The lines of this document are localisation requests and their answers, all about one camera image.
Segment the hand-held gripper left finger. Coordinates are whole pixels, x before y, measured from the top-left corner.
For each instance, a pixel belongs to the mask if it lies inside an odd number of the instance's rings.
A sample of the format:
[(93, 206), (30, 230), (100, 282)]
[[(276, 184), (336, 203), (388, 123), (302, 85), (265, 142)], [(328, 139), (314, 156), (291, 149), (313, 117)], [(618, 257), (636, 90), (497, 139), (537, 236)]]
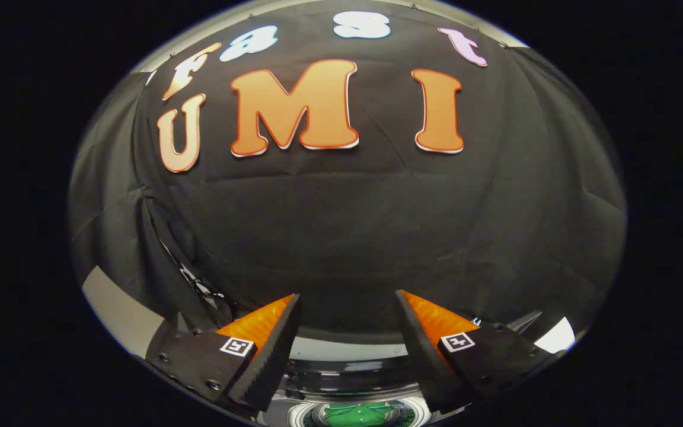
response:
[(290, 294), (217, 332), (162, 335), (145, 356), (162, 375), (236, 413), (268, 411), (301, 323), (299, 294)]

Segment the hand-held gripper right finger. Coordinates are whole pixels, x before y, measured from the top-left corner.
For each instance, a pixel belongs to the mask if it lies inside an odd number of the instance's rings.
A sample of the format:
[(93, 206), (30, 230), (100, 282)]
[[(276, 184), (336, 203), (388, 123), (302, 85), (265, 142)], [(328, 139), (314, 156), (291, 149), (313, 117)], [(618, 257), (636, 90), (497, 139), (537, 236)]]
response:
[(404, 290), (395, 313), (426, 405), (448, 413), (512, 390), (561, 359), (523, 337), (517, 324), (469, 319)]

